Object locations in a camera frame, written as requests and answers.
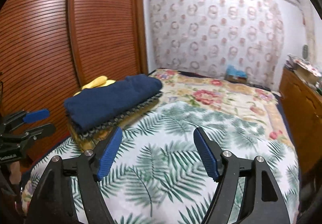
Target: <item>wooden wardrobe door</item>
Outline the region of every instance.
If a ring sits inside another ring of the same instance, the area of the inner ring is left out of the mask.
[[[78,88],[66,0],[7,0],[0,11],[0,55],[2,115],[47,108],[50,117],[36,124],[57,128],[28,151],[34,160],[68,132],[63,101]]]
[[[81,84],[140,73],[135,0],[68,0],[68,19]]]

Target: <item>bed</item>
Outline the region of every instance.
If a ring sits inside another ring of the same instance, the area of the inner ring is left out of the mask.
[[[299,167],[275,96],[243,84],[184,76],[169,69],[158,69],[150,76],[162,81],[163,96],[157,106],[123,129],[110,174],[99,183],[115,223],[202,221],[217,183],[207,176],[194,146],[196,127],[238,157],[263,156],[284,196],[290,222],[295,223]],[[80,153],[68,137],[32,168],[22,193],[25,212],[50,158]],[[237,219],[243,185],[240,178],[229,223]],[[76,178],[72,190],[78,219],[87,223]]]

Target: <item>patterned curtain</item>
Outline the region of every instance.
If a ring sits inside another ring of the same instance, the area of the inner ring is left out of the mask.
[[[159,67],[223,78],[228,65],[270,87],[284,42],[274,0],[150,0]]]

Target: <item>silver bolt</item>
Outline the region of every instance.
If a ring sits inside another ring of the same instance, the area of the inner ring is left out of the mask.
[[[85,156],[91,156],[91,155],[93,155],[93,150],[91,150],[91,149],[85,150],[84,154],[85,154]]]
[[[59,156],[58,156],[58,155],[53,156],[53,157],[52,157],[52,161],[53,161],[53,162],[59,161]]]
[[[228,151],[228,150],[225,150],[224,152],[223,152],[223,155],[225,156],[225,157],[230,157],[231,156],[231,152],[230,151]]]
[[[264,158],[262,156],[257,156],[256,159],[258,162],[264,162]]]

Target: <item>wooden dresser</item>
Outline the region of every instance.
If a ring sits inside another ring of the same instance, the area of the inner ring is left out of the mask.
[[[281,102],[293,135],[302,174],[322,157],[322,96],[284,68]]]

